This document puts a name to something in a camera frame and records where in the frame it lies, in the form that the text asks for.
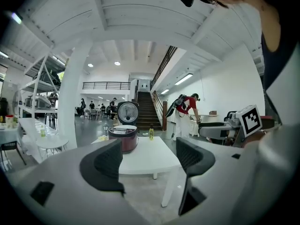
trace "shelf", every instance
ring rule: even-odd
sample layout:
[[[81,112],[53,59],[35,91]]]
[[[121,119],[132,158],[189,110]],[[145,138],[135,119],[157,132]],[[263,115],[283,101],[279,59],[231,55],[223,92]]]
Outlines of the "shelf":
[[[33,80],[32,82],[29,82],[24,87],[22,87],[21,90],[33,92],[35,83],[36,83],[36,80]],[[37,93],[52,92],[52,91],[55,91],[55,89],[51,84],[49,84],[47,82],[43,82],[43,81],[38,81]]]
[[[19,105],[19,107],[21,109],[23,109],[24,111],[28,112],[28,113],[32,113],[32,107],[26,107],[24,105]],[[57,113],[57,110],[55,109],[35,109],[34,113]]]
[[[34,65],[31,69],[29,69],[25,75],[30,77],[36,77],[38,75],[39,69],[41,68],[41,65],[43,63],[44,58],[42,58],[36,65]],[[61,73],[65,71],[66,67],[62,64],[60,64],[58,61],[53,59],[52,57],[48,57],[45,63],[45,66],[49,73],[55,72],[55,73]]]

